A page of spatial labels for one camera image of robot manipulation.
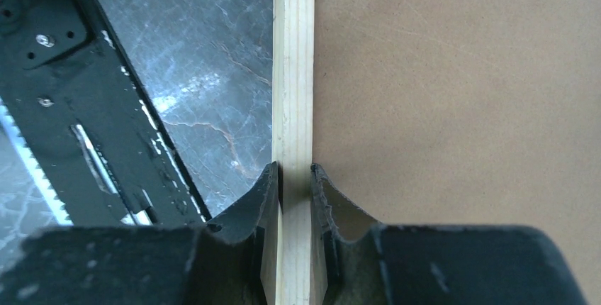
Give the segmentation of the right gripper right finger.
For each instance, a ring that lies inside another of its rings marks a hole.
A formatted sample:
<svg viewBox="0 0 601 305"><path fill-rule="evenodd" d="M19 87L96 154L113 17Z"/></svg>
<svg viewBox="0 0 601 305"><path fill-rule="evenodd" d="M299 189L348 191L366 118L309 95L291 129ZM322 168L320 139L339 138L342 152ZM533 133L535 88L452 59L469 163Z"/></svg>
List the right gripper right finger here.
<svg viewBox="0 0 601 305"><path fill-rule="evenodd" d="M586 302L561 251L537 228L380 223L318 164L310 190L325 250L325 304Z"/></svg>

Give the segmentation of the brown hardboard backing board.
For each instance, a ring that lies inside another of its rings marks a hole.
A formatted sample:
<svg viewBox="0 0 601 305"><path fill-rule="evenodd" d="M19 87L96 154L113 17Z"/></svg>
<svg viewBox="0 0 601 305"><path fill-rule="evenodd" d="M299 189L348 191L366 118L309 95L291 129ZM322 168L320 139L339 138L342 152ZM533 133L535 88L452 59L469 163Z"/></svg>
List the brown hardboard backing board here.
<svg viewBox="0 0 601 305"><path fill-rule="evenodd" d="M543 230L600 303L600 0L315 0L313 159L385 223Z"/></svg>

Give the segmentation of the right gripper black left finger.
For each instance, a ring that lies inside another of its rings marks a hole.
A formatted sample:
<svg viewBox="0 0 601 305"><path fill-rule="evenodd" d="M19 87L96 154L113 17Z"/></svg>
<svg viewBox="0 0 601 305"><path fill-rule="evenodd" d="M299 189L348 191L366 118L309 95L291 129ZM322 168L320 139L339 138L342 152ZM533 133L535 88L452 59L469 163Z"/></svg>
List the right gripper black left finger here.
<svg viewBox="0 0 601 305"><path fill-rule="evenodd" d="M265 304L260 280L279 169L268 164L196 226L54 227L21 244L2 304Z"/></svg>

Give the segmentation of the light wooden picture frame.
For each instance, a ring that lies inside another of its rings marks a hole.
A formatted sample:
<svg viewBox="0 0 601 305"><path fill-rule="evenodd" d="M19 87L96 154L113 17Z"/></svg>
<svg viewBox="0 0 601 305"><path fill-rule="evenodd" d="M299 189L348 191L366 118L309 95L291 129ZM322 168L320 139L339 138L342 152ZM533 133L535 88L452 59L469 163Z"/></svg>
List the light wooden picture frame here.
<svg viewBox="0 0 601 305"><path fill-rule="evenodd" d="M277 304L313 297L310 164L315 0L274 0L272 157L281 168Z"/></svg>

